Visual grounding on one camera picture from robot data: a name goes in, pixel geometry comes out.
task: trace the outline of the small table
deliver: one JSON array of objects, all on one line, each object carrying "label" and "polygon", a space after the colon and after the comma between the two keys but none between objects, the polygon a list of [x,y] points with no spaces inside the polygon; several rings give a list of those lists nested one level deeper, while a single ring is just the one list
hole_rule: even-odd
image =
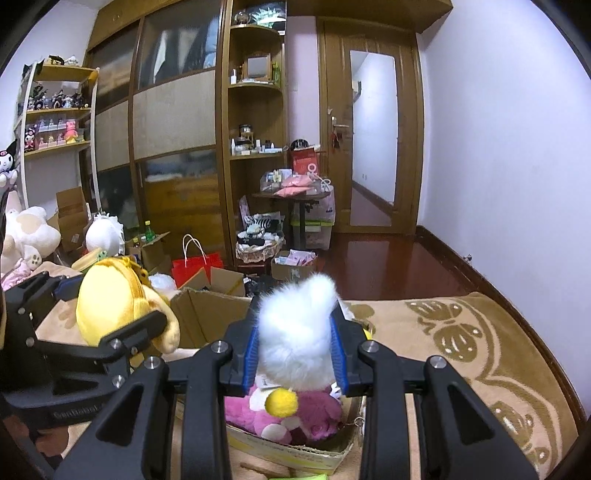
[{"label": "small table", "polygon": [[272,200],[287,200],[289,202],[297,203],[300,206],[300,248],[306,249],[306,204],[314,205],[320,200],[328,197],[330,192],[321,192],[311,195],[299,193],[290,197],[281,197],[273,192],[258,192],[253,193],[254,198],[272,199]]}]

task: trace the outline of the beige bedspread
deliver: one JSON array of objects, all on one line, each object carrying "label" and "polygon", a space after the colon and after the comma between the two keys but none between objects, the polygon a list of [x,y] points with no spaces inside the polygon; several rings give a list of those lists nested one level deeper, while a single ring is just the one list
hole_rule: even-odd
[{"label": "beige bedspread", "polygon": [[[68,270],[60,267],[51,274],[72,274]],[[46,339],[79,343],[73,305],[59,306],[56,313],[60,315],[42,325],[38,333]],[[398,355],[415,359],[445,356],[505,425],[541,478],[574,442],[576,426],[558,382],[513,318],[489,298],[473,293],[430,300],[354,301],[350,306],[357,318],[368,319],[376,326],[375,339]],[[407,404],[412,414],[412,404]],[[82,426],[70,428],[72,442],[82,430]],[[412,422],[411,447],[413,478],[418,480],[417,435]],[[234,477],[239,480],[264,479],[241,468],[241,462],[275,472],[279,477],[309,475],[233,449],[230,456]],[[176,457],[174,479],[178,478]],[[360,458],[361,450],[356,447],[331,478],[356,479]]]}]

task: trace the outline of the pink plush toy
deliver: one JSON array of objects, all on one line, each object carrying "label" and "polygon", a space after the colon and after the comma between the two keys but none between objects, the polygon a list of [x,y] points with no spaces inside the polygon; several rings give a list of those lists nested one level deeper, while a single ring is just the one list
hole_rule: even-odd
[{"label": "pink plush toy", "polygon": [[324,440],[338,431],[343,407],[330,395],[330,388],[298,392],[298,410],[286,419],[273,417],[265,411],[265,400],[271,392],[272,389],[252,387],[245,398],[226,397],[226,422],[285,445]]},{"label": "pink plush toy", "polygon": [[76,138],[78,138],[78,132],[76,131],[76,122],[66,122],[66,134],[64,136],[66,143],[76,143]]}]

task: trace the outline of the white fluffy pom pom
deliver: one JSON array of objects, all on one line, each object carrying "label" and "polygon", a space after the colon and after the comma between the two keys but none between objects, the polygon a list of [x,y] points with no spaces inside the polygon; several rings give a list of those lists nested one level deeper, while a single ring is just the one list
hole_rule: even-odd
[{"label": "white fluffy pom pom", "polygon": [[335,380],[330,358],[330,314],[335,283],[316,274],[263,297],[258,315],[259,367],[296,391],[321,390]]}]

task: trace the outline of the white teddy bear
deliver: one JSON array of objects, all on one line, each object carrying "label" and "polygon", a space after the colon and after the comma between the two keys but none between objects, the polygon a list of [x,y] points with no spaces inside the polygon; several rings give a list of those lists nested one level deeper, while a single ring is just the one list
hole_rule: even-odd
[{"label": "white teddy bear", "polygon": [[21,258],[31,270],[35,270],[60,241],[60,232],[47,225],[47,213],[42,207],[30,207],[21,213],[15,209],[7,211],[0,273],[6,274]]}]

